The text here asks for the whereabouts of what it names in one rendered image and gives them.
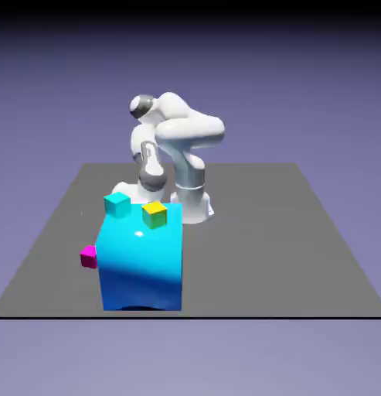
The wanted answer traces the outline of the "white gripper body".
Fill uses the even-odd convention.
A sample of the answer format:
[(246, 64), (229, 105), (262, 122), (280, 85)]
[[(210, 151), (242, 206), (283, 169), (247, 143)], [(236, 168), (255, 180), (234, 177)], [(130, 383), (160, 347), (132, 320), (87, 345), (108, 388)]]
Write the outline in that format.
[(145, 189), (140, 182), (129, 184), (124, 181), (119, 182), (111, 191), (114, 193), (122, 193), (131, 199), (133, 204), (146, 204), (155, 201), (162, 201), (164, 189), (158, 191), (149, 191)]

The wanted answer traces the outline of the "small cyan cube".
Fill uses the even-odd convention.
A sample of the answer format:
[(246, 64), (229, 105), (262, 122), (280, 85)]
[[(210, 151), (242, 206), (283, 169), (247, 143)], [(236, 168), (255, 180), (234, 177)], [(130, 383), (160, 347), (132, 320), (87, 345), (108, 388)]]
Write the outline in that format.
[(131, 211), (131, 198), (116, 192), (104, 197), (105, 214), (111, 217), (124, 217)]

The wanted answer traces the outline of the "small yellow cube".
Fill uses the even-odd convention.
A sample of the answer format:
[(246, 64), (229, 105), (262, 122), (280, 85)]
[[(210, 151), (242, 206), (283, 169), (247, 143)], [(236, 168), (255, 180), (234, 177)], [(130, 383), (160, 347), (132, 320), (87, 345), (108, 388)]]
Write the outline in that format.
[(147, 203), (141, 208), (142, 220), (150, 229), (163, 227), (167, 224), (168, 209), (160, 201)]

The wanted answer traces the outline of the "small magenta cube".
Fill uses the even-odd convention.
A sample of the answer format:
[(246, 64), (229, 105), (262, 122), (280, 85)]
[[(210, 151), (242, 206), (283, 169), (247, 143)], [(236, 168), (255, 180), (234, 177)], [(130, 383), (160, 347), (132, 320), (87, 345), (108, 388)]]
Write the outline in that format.
[(80, 263), (85, 268), (97, 268), (97, 250), (94, 245), (87, 245), (80, 252)]

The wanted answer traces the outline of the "large cyan box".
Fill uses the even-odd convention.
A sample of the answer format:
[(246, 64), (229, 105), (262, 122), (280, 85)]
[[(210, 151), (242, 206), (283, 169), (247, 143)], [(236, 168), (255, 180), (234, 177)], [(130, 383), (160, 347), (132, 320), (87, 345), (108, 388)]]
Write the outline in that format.
[(96, 242), (105, 311), (182, 309), (182, 206), (165, 207), (167, 224), (155, 229), (140, 204), (123, 217), (105, 216)]

